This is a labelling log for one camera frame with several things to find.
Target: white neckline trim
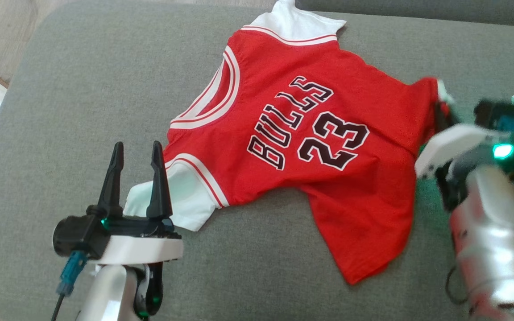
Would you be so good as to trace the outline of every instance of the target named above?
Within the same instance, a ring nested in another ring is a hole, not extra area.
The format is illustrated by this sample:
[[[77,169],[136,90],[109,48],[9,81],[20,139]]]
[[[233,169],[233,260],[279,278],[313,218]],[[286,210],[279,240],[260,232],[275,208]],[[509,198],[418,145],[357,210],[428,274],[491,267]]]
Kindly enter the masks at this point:
[[[266,28],[266,27],[247,25],[247,26],[243,26],[241,28],[241,30],[258,31],[260,33],[268,34],[268,35],[272,36],[273,38],[277,39],[278,41],[284,43],[285,45],[318,45],[320,43],[325,43],[325,42],[329,42],[329,41],[338,41],[338,39],[336,38],[336,34],[321,35],[319,37],[312,38],[312,39],[290,40],[290,39],[285,39],[285,38],[281,37],[279,34],[275,33],[275,31],[273,31],[269,28]]]
[[[177,118],[194,118],[198,116],[198,114],[203,110],[204,107],[207,106],[207,104],[210,103],[210,101],[214,98],[218,89],[220,88],[224,64],[225,59],[222,60],[220,68],[218,69],[218,71],[216,71],[214,77],[211,79],[206,89],[204,89],[202,93],[195,98],[194,102],[192,102],[190,107],[188,107],[186,111],[182,112],[182,114],[178,115]]]
[[[233,103],[235,102],[235,99],[237,98],[241,72],[239,70],[239,63],[237,63],[237,59],[229,46],[225,48],[225,51],[223,52],[223,58],[224,63],[226,63],[230,69],[229,88],[227,90],[225,98],[223,98],[223,100],[210,111],[201,115],[192,116],[194,114],[194,111],[200,112],[201,110],[203,110],[218,91],[220,84],[219,82],[217,84],[215,82],[217,77],[221,76],[221,72],[218,71],[216,75],[214,75],[214,81],[210,82],[210,84],[206,87],[206,93],[202,93],[202,98],[199,98],[198,96],[198,99],[196,99],[198,102],[194,101],[194,103],[192,104],[192,106],[195,105],[193,108],[189,108],[188,110],[186,110],[186,112],[182,114],[183,116],[180,115],[177,118],[174,118],[170,122],[170,128],[198,128],[205,124],[209,124],[214,120],[217,120],[218,118],[226,114],[228,110],[230,110],[231,106],[233,106]]]

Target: gray cushion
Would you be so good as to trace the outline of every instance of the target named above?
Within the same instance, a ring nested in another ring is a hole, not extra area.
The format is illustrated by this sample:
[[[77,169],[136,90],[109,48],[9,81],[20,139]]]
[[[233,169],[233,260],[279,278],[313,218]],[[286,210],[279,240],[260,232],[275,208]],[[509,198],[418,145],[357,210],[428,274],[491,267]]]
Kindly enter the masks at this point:
[[[296,0],[298,8],[514,26],[514,0]]]
[[[206,86],[229,35],[262,10],[137,2],[77,2],[35,31],[0,110],[0,317],[47,320],[65,264],[55,224],[98,199],[113,144],[122,140],[122,195],[151,179],[153,140]],[[472,117],[481,97],[514,94],[514,27],[326,14],[390,75],[441,76]],[[182,260],[165,265],[159,320],[437,320],[463,309],[443,292],[453,265],[448,216],[432,181],[418,185],[408,248],[382,274],[348,286],[306,197],[271,191],[217,211],[200,232],[179,230]],[[60,318],[73,320],[87,269]]]

